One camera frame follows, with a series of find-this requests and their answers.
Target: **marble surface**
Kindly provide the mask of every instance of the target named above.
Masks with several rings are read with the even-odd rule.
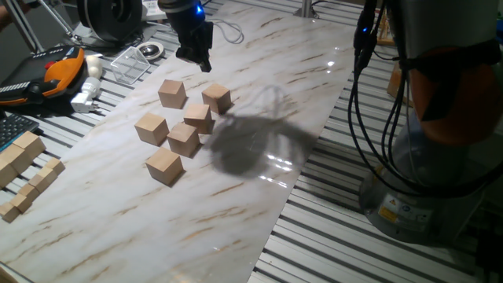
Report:
[[[171,56],[63,158],[66,171],[12,224],[0,222],[0,261],[43,282],[246,282],[351,71],[354,28],[227,3],[233,45],[215,29],[211,73]],[[164,79],[185,104],[211,83],[233,107],[167,187],[145,161],[157,147],[134,124],[163,108]],[[167,142],[163,147],[169,148]]]

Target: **wooden cube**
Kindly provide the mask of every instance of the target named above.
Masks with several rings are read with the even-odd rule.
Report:
[[[214,83],[203,91],[203,102],[210,105],[213,112],[223,114],[230,108],[230,90]]]
[[[178,123],[167,136],[171,151],[190,157],[200,144],[197,129],[184,123]]]
[[[51,158],[49,162],[47,162],[46,166],[49,169],[52,169],[54,172],[56,172],[57,175],[61,174],[61,172],[64,171],[64,164],[61,162],[61,160],[57,158]]]
[[[183,82],[164,80],[163,85],[159,88],[159,99],[163,107],[182,108],[187,95]]]
[[[45,191],[50,186],[50,184],[52,184],[54,180],[56,180],[56,178],[56,172],[47,167],[44,167],[37,173],[37,175],[31,178],[28,184],[34,186],[39,193],[43,193],[43,191]]]
[[[9,163],[18,174],[23,173],[33,163],[33,159],[19,146],[10,145],[0,154],[0,160]]]
[[[10,204],[15,206],[21,213],[24,213],[31,206],[31,201],[22,194],[17,194],[11,201]]]
[[[185,117],[185,124],[197,128],[199,134],[210,134],[211,113],[208,105],[189,105]]]
[[[30,202],[33,202],[40,195],[38,190],[30,184],[24,185],[17,193],[28,198],[30,200]]]
[[[15,206],[11,205],[11,203],[4,203],[2,206],[0,206],[0,215],[2,216],[2,219],[7,221],[8,223],[11,223],[16,219],[17,216],[19,216],[21,212],[19,209],[17,209]]]
[[[7,186],[17,176],[16,170],[7,161],[0,159],[0,188]]]
[[[13,144],[24,149],[31,160],[35,159],[40,153],[43,153],[44,150],[46,150],[46,146],[40,137],[29,131],[18,137]]]
[[[182,159],[172,151],[160,148],[147,160],[149,173],[155,180],[169,186],[182,173]]]
[[[145,114],[134,127],[142,141],[157,146],[164,142],[170,132],[166,119],[152,113]]]

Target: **clear plastic container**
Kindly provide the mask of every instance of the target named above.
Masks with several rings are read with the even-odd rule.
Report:
[[[150,63],[138,48],[130,47],[111,66],[117,82],[132,84],[150,68]]]

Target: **keyboard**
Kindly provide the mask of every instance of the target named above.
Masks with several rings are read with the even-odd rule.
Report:
[[[0,152],[26,131],[34,132],[38,128],[37,122],[16,114],[0,119]]]

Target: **white ball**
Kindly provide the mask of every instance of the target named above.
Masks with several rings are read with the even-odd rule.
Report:
[[[89,55],[86,57],[86,62],[88,67],[99,67],[101,65],[100,59],[96,56]]]
[[[93,78],[96,78],[96,79],[100,79],[101,78],[102,70],[100,68],[91,67],[91,68],[87,69],[87,72],[89,73],[89,77],[93,77]]]

